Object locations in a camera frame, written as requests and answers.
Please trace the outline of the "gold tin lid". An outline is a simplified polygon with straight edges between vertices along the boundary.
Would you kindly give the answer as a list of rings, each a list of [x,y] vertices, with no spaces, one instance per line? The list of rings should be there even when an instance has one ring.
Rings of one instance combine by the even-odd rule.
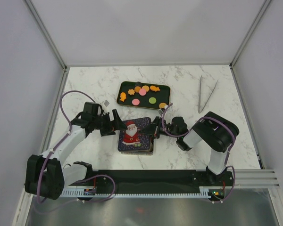
[[[150,117],[143,117],[137,119],[131,119],[123,121],[127,126],[127,130],[122,130],[119,132],[119,139],[122,139],[126,143],[135,142],[140,136],[146,136],[139,133],[139,130],[147,127],[151,123]]]

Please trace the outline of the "metal tongs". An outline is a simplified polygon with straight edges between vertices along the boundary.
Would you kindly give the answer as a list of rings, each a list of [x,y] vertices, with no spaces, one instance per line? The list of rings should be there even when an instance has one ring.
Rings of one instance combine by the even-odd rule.
[[[205,83],[203,81],[203,76],[199,79],[199,91],[198,91],[198,105],[197,110],[198,113],[202,113],[205,107],[207,106],[209,100],[211,99],[212,95],[214,94],[216,87],[219,83],[219,80],[217,80],[213,87],[208,87],[205,89]]]

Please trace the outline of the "square gold cookie tin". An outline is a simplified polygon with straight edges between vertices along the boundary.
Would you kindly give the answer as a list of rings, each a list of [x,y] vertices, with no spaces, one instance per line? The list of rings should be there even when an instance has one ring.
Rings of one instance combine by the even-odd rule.
[[[126,143],[122,139],[119,139],[117,150],[121,154],[153,155],[154,140],[149,136],[140,136],[133,143]]]

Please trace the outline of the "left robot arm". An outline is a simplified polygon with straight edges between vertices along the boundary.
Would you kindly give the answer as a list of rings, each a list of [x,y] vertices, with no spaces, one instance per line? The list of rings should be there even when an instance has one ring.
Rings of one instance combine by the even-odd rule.
[[[65,187],[74,183],[88,186],[93,182],[92,165],[83,161],[63,168],[68,156],[93,131],[102,137],[114,135],[117,130],[127,130],[116,109],[113,120],[100,104],[86,102],[83,111],[71,120],[68,131],[41,155],[31,155],[27,160],[25,191],[39,197],[56,200]]]

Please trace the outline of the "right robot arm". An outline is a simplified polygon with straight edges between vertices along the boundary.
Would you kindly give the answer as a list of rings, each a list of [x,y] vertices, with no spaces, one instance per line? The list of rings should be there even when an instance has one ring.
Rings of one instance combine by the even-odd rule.
[[[188,129],[181,116],[174,117],[170,123],[166,123],[164,117],[157,116],[140,133],[154,139],[161,135],[176,138],[176,144],[183,151],[189,151],[200,141],[204,141],[211,148],[206,180],[210,185],[216,186],[223,181],[229,153],[240,131],[229,120],[208,112],[191,129]]]

